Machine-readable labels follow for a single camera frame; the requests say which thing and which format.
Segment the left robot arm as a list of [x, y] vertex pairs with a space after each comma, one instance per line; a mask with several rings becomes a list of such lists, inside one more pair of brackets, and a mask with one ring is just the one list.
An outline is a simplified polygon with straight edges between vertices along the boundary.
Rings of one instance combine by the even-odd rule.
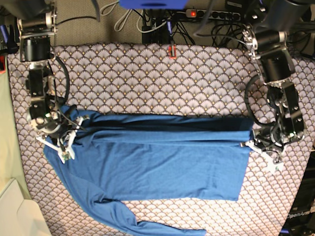
[[[287, 145], [305, 137], [298, 92], [290, 80], [295, 67], [287, 47], [287, 33], [313, 3], [313, 0], [251, 0], [244, 14], [242, 43], [257, 61], [259, 71], [246, 85], [244, 102], [248, 116], [260, 126], [245, 145], [263, 157], [274, 154], [279, 160]], [[260, 122], [251, 109], [249, 90], [259, 78], [263, 78], [268, 88], [267, 103], [274, 109], [273, 122]]]

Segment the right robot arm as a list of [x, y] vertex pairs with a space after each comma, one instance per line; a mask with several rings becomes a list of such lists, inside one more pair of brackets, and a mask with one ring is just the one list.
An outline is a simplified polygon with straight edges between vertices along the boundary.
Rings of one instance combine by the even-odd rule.
[[[51, 52], [51, 37], [56, 35], [60, 25], [55, 3], [45, 0], [2, 0], [0, 5], [17, 19], [20, 43], [8, 52], [19, 52], [20, 62], [29, 64], [26, 87], [31, 102], [27, 121], [34, 130], [45, 133], [52, 141], [47, 143], [42, 137], [37, 140], [65, 151], [71, 147], [77, 131], [82, 129], [82, 126], [70, 119], [70, 114], [76, 106], [71, 106], [66, 112], [61, 110], [68, 100], [70, 77], [66, 65]], [[66, 91], [63, 97], [49, 94], [50, 88], [57, 89], [56, 83], [49, 81], [53, 76], [49, 61], [53, 59], [64, 71]]]

